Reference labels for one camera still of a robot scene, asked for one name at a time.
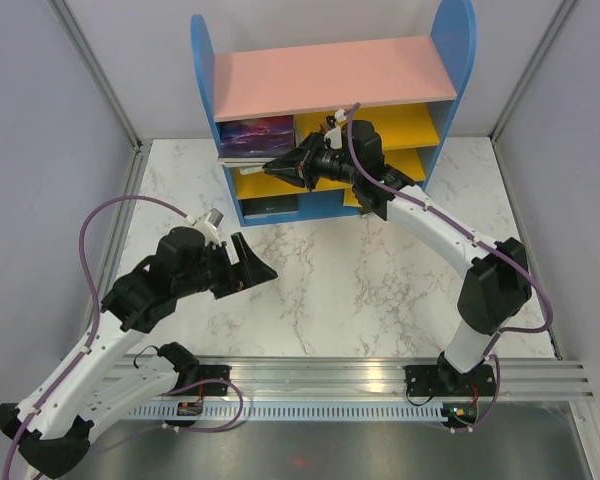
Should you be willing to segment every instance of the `gray wall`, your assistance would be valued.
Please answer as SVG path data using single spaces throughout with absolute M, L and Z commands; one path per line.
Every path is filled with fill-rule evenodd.
M 28 395 L 75 340 L 80 224 L 121 192 L 130 158 L 46 1 L 0 0 L 0 403 Z M 88 234 L 96 266 L 110 220 Z M 7 446 L 0 433 L 0 469 Z
M 558 344 L 600 405 L 600 0 L 578 4 L 498 144 Z
M 189 22 L 202 13 L 217 52 L 428 34 L 439 0 L 67 0 L 138 135 L 210 137 Z M 561 0 L 473 0 L 474 73 L 453 125 L 486 135 Z

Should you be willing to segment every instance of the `marble surface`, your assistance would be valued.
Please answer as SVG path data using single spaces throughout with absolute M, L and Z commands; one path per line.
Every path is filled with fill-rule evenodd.
M 155 141 L 140 191 L 195 215 L 218 208 L 226 239 L 241 230 L 211 140 Z M 479 231 L 517 236 L 487 138 L 448 139 L 427 192 Z M 177 225 L 170 211 L 138 202 L 119 275 Z M 462 281 L 409 231 L 372 216 L 242 231 L 279 278 L 219 301 L 182 299 L 143 345 L 176 340 L 199 355 L 435 357 L 451 341 Z M 534 295 L 510 324 L 541 323 Z M 507 334 L 495 351 L 553 356 L 546 333 Z

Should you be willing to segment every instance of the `metal rail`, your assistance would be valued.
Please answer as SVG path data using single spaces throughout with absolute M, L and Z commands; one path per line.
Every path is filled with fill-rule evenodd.
M 138 362 L 149 357 L 140 356 Z M 134 355 L 126 355 L 109 372 L 105 383 L 118 380 L 133 369 L 133 358 Z M 271 401 L 403 403 L 406 387 L 403 368 L 435 364 L 435 359 L 420 358 L 198 358 L 201 364 L 230 365 L 231 380 L 254 404 Z M 502 359 L 501 375 L 500 402 L 593 400 L 584 368 L 577 361 Z M 231 394 L 227 398 L 235 399 Z

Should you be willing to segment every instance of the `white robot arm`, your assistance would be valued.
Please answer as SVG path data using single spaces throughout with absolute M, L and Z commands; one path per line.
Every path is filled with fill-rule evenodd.
M 453 393 L 484 361 L 508 319 L 531 298 L 530 284 L 510 265 L 527 271 L 524 246 L 513 238 L 497 242 L 445 212 L 411 178 L 385 165 L 382 139 L 371 122 L 349 121 L 345 132 L 337 123 L 345 118 L 343 111 L 328 116 L 320 132 L 310 133 L 263 170 L 309 190 L 321 178 L 352 185 L 363 211 L 418 235 L 464 279 L 458 301 L 462 321 L 438 359 L 439 379 Z
M 157 348 L 155 357 L 114 384 L 95 390 L 131 347 L 173 313 L 178 299 L 207 290 L 218 299 L 277 278 L 239 233 L 231 236 L 239 258 L 231 264 L 217 235 L 221 219 L 213 210 L 193 227 L 172 229 L 155 255 L 118 278 L 105 295 L 93 343 L 86 346 L 89 330 L 31 395 L 0 405 L 0 430 L 39 472 L 61 477 L 135 407 L 201 379 L 198 360 L 174 342 Z

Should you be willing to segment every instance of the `book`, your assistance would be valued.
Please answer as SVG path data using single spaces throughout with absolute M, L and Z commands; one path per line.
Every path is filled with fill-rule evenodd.
M 295 146 L 293 115 L 231 120 L 218 126 L 218 154 L 222 163 L 238 163 L 234 161 L 236 159 L 264 163 L 288 153 Z

